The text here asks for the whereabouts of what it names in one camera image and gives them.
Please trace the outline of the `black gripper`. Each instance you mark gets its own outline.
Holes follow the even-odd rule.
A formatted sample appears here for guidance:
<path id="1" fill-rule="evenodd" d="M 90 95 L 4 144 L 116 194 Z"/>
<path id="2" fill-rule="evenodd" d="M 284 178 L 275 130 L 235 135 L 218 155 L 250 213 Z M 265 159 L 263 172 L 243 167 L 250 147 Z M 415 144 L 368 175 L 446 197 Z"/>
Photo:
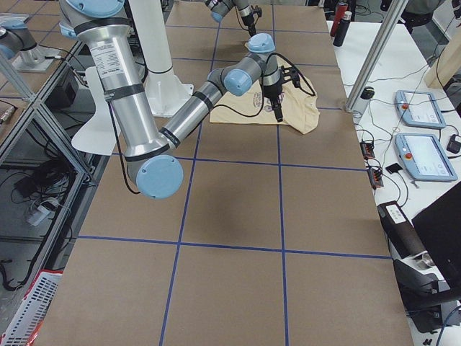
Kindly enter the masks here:
<path id="1" fill-rule="evenodd" d="M 263 85 L 264 96 L 270 101 L 273 107 L 274 115 L 278 123 L 283 121 L 280 95 L 282 93 L 282 84 L 277 82 L 271 85 Z"/>
<path id="2" fill-rule="evenodd" d="M 250 36 L 254 36 L 256 34 L 256 26 L 255 26 L 255 19 L 252 14 L 246 15 L 243 17 L 243 23 L 248 27 L 248 31 Z"/>

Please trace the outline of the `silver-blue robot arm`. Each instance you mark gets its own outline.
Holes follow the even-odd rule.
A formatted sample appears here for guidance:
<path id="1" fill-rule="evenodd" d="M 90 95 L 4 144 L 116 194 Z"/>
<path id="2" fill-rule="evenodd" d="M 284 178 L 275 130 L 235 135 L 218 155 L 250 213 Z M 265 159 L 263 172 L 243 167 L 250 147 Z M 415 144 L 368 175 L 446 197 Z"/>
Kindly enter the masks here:
<path id="1" fill-rule="evenodd" d="M 199 88 L 175 75 L 159 1 L 62 1 L 64 35 L 90 50 L 111 115 L 125 139 L 127 173 L 148 198 L 163 199 L 184 173 L 171 155 L 225 94 L 259 82 L 282 118 L 282 76 L 271 35 L 258 33 L 237 64 L 212 71 Z"/>
<path id="2" fill-rule="evenodd" d="M 250 5 L 247 0 L 207 0 L 205 6 L 210 10 L 211 17 L 218 23 L 233 9 L 241 18 L 245 27 L 241 27 L 252 37 L 256 34 L 256 19 L 262 17 L 262 8 Z"/>

